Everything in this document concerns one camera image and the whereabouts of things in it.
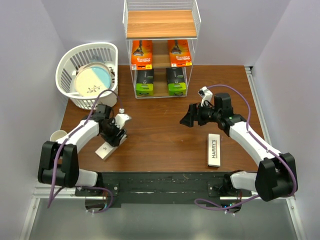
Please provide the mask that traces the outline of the green black razor box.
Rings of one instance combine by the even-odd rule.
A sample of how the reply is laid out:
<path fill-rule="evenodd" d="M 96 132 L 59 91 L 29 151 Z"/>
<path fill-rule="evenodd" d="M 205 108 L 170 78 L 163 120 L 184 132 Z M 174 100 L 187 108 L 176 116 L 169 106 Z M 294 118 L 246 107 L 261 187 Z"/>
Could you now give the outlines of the green black razor box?
<path fill-rule="evenodd" d="M 166 68 L 167 89 L 170 96 L 184 96 L 187 85 L 182 67 Z"/>
<path fill-rule="evenodd" d="M 137 71 L 135 91 L 138 96 L 154 95 L 154 69 Z"/>

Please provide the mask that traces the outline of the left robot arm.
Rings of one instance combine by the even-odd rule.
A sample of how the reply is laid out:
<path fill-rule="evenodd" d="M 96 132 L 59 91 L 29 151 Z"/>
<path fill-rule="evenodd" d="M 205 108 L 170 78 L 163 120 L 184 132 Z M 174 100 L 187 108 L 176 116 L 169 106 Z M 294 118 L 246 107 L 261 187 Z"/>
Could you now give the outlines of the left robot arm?
<path fill-rule="evenodd" d="M 56 141 L 46 141 L 41 149 L 37 180 L 53 187 L 86 187 L 92 196 L 99 196 L 104 184 L 98 180 L 97 172 L 79 167 L 78 154 L 91 139 L 101 136 L 104 143 L 95 153 L 106 160 L 126 140 L 125 124 L 131 117 L 123 108 L 111 117 L 112 110 L 99 104 L 71 132 Z"/>

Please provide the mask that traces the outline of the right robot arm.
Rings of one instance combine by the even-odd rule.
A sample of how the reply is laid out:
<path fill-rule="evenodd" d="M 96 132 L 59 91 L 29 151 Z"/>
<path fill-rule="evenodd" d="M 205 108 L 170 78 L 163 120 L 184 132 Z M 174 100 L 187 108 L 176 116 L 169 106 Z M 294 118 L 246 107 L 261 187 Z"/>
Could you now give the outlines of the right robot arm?
<path fill-rule="evenodd" d="M 237 170 L 228 173 L 222 184 L 223 192 L 230 197 L 240 190 L 258 193 L 262 200 L 292 196 L 298 190 L 295 158 L 281 153 L 265 142 L 240 114 L 235 114 L 228 93 L 212 94 L 200 91 L 200 103 L 191 103 L 180 124 L 193 127 L 216 123 L 228 137 L 236 141 L 255 161 L 257 172 Z"/>

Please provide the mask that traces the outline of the grey Harry's box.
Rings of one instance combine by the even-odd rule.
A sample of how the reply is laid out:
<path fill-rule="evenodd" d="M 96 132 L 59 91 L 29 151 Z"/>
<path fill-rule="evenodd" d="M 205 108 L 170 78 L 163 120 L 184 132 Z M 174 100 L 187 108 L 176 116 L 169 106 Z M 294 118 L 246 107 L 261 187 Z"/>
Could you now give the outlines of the grey Harry's box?
<path fill-rule="evenodd" d="M 105 161 L 118 147 L 119 146 L 111 146 L 108 142 L 105 142 L 95 151 L 95 154 Z"/>

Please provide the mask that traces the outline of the orange Gillette razor pack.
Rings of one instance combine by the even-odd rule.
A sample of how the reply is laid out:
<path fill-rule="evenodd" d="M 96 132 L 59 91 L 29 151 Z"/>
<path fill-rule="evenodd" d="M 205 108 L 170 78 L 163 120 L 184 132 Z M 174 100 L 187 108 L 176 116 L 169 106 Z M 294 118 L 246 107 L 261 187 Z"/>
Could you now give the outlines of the orange Gillette razor pack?
<path fill-rule="evenodd" d="M 193 64 L 189 43 L 186 39 L 170 39 L 167 41 L 167 46 L 172 68 L 188 67 Z"/>
<path fill-rule="evenodd" d="M 151 70 L 152 63 L 153 42 L 151 40 L 133 40 L 130 55 L 131 70 Z"/>

